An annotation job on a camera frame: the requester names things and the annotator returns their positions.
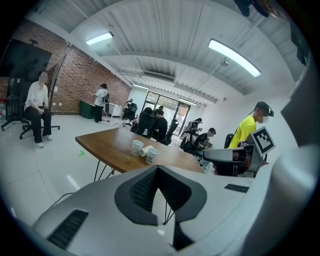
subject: black vent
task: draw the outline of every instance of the black vent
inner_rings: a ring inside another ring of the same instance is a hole
[[[68,217],[66,217],[66,219],[55,229],[55,231],[53,231],[47,240],[65,250],[75,237],[87,216],[88,213],[85,211],[72,211]]]
[[[239,185],[234,185],[234,184],[228,184],[224,187],[227,190],[233,190],[241,193],[247,193],[249,190],[248,186],[239,186]]]
[[[174,77],[167,76],[167,75],[160,74],[160,73],[153,73],[153,72],[144,71],[143,74],[145,76],[148,76],[148,77],[159,78],[159,79],[166,80],[166,81],[169,81],[169,82],[174,82],[175,81]]]

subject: black screen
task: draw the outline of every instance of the black screen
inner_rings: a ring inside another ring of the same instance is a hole
[[[39,74],[46,70],[50,57],[51,52],[12,40],[0,67],[0,77],[22,78],[26,82],[37,81]]]

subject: yellow shirt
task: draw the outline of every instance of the yellow shirt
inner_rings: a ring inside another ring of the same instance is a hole
[[[236,133],[234,134],[228,149],[235,149],[238,143],[245,141],[250,133],[257,129],[256,122],[253,116],[248,115],[239,125]]]

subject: woman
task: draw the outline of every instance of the woman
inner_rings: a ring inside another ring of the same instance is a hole
[[[100,87],[102,88],[99,89],[94,95],[96,97],[94,101],[94,120],[96,123],[102,122],[102,110],[104,109],[105,97],[108,94],[107,85],[105,83],[101,84]]]

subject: desk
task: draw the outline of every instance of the desk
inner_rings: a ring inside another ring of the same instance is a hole
[[[197,160],[191,154],[135,134],[124,127],[75,137],[75,141],[90,154],[95,156],[99,162],[101,161],[110,166],[112,168],[112,173],[114,170],[125,173],[151,166],[146,163],[144,157],[131,154],[133,140],[142,141],[144,143],[144,148],[152,145],[155,149],[160,151],[160,154],[153,165],[174,166],[198,173],[204,173]],[[96,181],[99,162],[95,171],[94,181]]]

